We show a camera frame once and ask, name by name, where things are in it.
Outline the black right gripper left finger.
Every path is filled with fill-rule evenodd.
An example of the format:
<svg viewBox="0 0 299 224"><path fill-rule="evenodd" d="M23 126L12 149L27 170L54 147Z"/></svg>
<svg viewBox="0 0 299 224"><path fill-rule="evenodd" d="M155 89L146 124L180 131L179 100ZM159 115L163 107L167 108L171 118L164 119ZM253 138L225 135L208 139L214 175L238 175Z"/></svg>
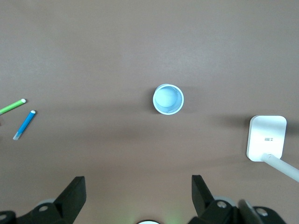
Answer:
<svg viewBox="0 0 299 224"><path fill-rule="evenodd" d="M12 210L1 211L0 222L2 224L72 224L85 202L85 178L77 176L54 201L41 203L20 217L17 217Z"/></svg>

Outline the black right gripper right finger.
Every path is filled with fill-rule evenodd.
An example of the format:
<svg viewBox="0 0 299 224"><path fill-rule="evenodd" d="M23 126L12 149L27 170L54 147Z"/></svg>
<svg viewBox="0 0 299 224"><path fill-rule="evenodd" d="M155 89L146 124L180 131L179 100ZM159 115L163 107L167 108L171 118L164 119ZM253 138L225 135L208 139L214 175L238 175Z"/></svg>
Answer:
<svg viewBox="0 0 299 224"><path fill-rule="evenodd" d="M190 224L284 224L285 220L274 210L252 206L242 199L238 205L215 199L200 175L192 176L192 202L197 212Z"/></svg>

